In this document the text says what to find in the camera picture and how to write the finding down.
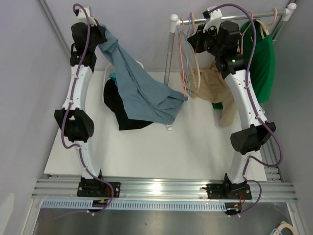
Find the white wall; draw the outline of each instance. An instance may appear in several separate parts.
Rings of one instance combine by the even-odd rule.
[[[313,232],[313,1],[297,5],[275,44],[276,77],[266,112],[284,148],[284,179],[294,183]]]
[[[70,67],[35,0],[0,8],[0,201],[15,193],[5,231],[17,235],[57,131]]]
[[[77,20],[72,13],[73,0],[46,0],[55,20],[70,46],[72,36],[70,27]],[[92,15],[107,26],[119,39],[122,47],[136,60],[141,61],[148,71],[164,71],[169,37],[170,16],[178,14],[188,18],[189,12],[203,18],[202,12],[208,7],[223,3],[236,3],[254,13],[269,12],[273,7],[283,9],[289,0],[75,0],[89,5]],[[222,9],[225,16],[243,15],[232,7]],[[269,23],[272,18],[265,18]],[[95,70],[104,70],[107,60],[97,49]],[[207,68],[209,54],[199,56],[200,65]],[[173,70],[177,71],[176,56],[173,56]]]

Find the beige garment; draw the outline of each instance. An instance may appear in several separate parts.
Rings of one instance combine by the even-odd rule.
[[[234,97],[223,80],[221,73],[217,70],[215,62],[208,69],[200,70],[201,83],[200,89],[197,92],[195,85],[191,82],[191,97],[199,97],[212,103],[222,103],[223,113],[220,120],[220,125],[229,126],[233,123],[234,116],[237,111],[237,105]]]

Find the clothing rack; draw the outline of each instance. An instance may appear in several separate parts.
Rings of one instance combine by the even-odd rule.
[[[295,3],[288,4],[287,8],[283,10],[277,11],[277,16],[282,16],[281,21],[278,23],[278,27],[274,29],[272,32],[272,39],[273,42],[277,40],[279,33],[281,32],[284,24],[289,20],[290,16],[292,15],[293,11],[296,9],[297,5]],[[264,17],[271,17],[275,16],[275,12],[265,12],[265,13],[258,13],[253,14],[254,18],[264,18]],[[233,21],[233,20],[245,20],[248,19],[246,15],[239,15],[239,16],[224,16],[221,17],[221,21]],[[204,24],[207,23],[207,19],[194,19],[195,24]],[[170,79],[170,71],[171,71],[171,62],[172,62],[172,55],[173,55],[173,46],[174,46],[174,38],[175,38],[175,31],[176,27],[181,25],[190,24],[191,20],[181,21],[178,18],[178,15],[171,15],[171,27],[170,27],[170,37],[167,49],[167,57],[166,57],[166,65],[165,65],[165,74],[164,74],[164,84],[168,85]]]

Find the purple cable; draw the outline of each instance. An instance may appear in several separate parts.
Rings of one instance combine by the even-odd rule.
[[[252,63],[252,58],[253,58],[253,55],[254,55],[254,51],[255,51],[255,46],[256,46],[256,29],[255,29],[255,25],[254,25],[254,22],[253,22],[253,19],[252,17],[249,15],[249,13],[243,9],[241,6],[238,6],[236,4],[233,4],[233,3],[226,3],[226,4],[222,4],[220,6],[217,6],[215,8],[213,8],[212,10],[208,11],[208,14],[212,13],[213,11],[217,10],[217,9],[220,9],[222,7],[225,7],[225,6],[232,6],[232,7],[235,7],[235,8],[238,8],[239,10],[241,10],[247,17],[248,19],[250,20],[250,23],[251,23],[251,26],[252,26],[252,29],[253,29],[253,48],[252,48],[252,51],[251,51],[251,55],[250,55],[250,58],[249,58],[249,62],[248,62],[248,66],[246,68],[246,90],[247,90],[247,93],[248,93],[248,96],[249,96],[249,100],[251,102],[251,105],[252,105],[252,108],[254,110],[254,113],[255,113],[255,116],[258,118],[259,122],[261,122],[261,124],[267,129],[267,131],[271,134],[271,136],[273,136],[274,140],[276,141],[277,145],[278,145],[278,148],[279,148],[279,151],[280,151],[280,158],[279,158],[279,161],[276,163],[276,164],[273,164],[273,165],[270,165],[270,164],[266,164],[262,161],[260,161],[259,159],[257,159],[256,157],[254,156],[248,156],[248,159],[246,161],[246,164],[245,164],[245,167],[244,167],[244,170],[243,170],[243,178],[244,180],[246,180],[247,182],[254,182],[256,183],[259,188],[260,188],[260,193],[259,193],[259,196],[256,200],[256,202],[253,204],[252,207],[250,207],[249,209],[247,209],[246,211],[243,211],[241,212],[241,214],[243,213],[246,213],[248,212],[249,210],[251,210],[252,208],[254,208],[258,202],[260,201],[261,199],[261,195],[262,195],[262,187],[261,187],[261,184],[259,182],[257,182],[256,180],[248,180],[245,175],[246,175],[246,170],[247,170],[247,167],[249,165],[249,161],[250,161],[250,158],[256,160],[258,163],[264,165],[264,166],[267,166],[267,167],[277,167],[280,165],[280,163],[283,161],[283,158],[284,158],[284,152],[283,152],[283,148],[282,148],[282,145],[280,144],[277,136],[272,132],[272,130],[263,122],[263,120],[259,117],[259,113],[258,113],[258,110],[254,104],[254,101],[253,101],[253,98],[252,98],[252,95],[251,95],[251,91],[250,91],[250,87],[249,87],[249,71],[250,71],[250,67],[251,67],[251,63]]]
[[[81,148],[81,146],[80,146],[79,144],[75,143],[75,144],[72,144],[71,146],[67,146],[66,143],[65,143],[65,140],[64,140],[64,130],[65,130],[66,119],[67,119],[68,113],[69,113],[70,108],[71,108],[72,103],[73,103],[72,100],[73,100],[73,96],[74,96],[76,81],[77,81],[77,79],[78,79],[80,67],[81,67],[81,65],[82,65],[82,63],[83,63],[83,61],[84,61],[85,55],[86,55],[86,53],[87,53],[88,44],[89,44],[89,39],[90,39],[90,20],[89,20],[88,14],[87,14],[86,10],[84,9],[84,7],[83,7],[81,4],[78,4],[78,3],[75,3],[75,4],[73,5],[73,11],[75,11],[75,7],[77,7],[77,6],[82,9],[82,11],[84,12],[84,14],[85,14],[85,16],[86,16],[86,19],[87,19],[87,39],[86,39],[86,44],[85,44],[85,48],[84,48],[82,57],[81,57],[81,59],[80,59],[80,61],[79,61],[79,63],[78,63],[78,67],[77,67],[77,70],[76,70],[76,76],[75,76],[74,81],[73,81],[73,85],[72,85],[72,89],[71,89],[71,93],[70,93],[70,101],[69,101],[69,104],[68,104],[68,108],[67,108],[67,110],[66,110],[66,112],[65,112],[65,115],[64,115],[64,117],[63,117],[62,127],[61,127],[61,140],[62,140],[63,146],[64,146],[66,149],[70,149],[70,148],[75,147],[75,146],[78,147],[78,148],[79,148],[78,151],[79,151],[80,161],[81,161],[83,167],[85,168],[86,172],[87,172],[92,178],[94,178],[95,180],[98,180],[98,181],[100,181],[100,182],[102,182],[102,183],[108,185],[108,186],[110,187],[110,189],[111,189],[112,194],[111,194],[110,201],[106,204],[106,206],[105,206],[103,209],[101,209],[101,210],[99,210],[99,211],[97,211],[97,212],[93,212],[93,213],[92,213],[93,215],[95,215],[95,214],[100,214],[100,213],[102,213],[102,212],[110,205],[110,203],[112,202],[113,197],[114,197],[114,189],[113,189],[112,185],[111,185],[109,182],[107,182],[107,181],[105,181],[105,180],[102,180],[102,179],[99,179],[97,176],[93,175],[93,174],[88,170],[88,167],[86,166],[86,164],[85,164],[85,162],[84,162],[84,159],[83,159],[82,148]],[[74,214],[74,213],[77,213],[77,212],[86,212],[86,211],[83,211],[83,210],[73,211],[73,212],[64,214],[64,215],[62,215],[62,216],[58,216],[58,217],[56,217],[56,218],[54,218],[54,219],[58,219],[58,218],[61,218],[61,217],[64,217],[64,216],[67,216],[67,215],[70,215],[70,214]]]

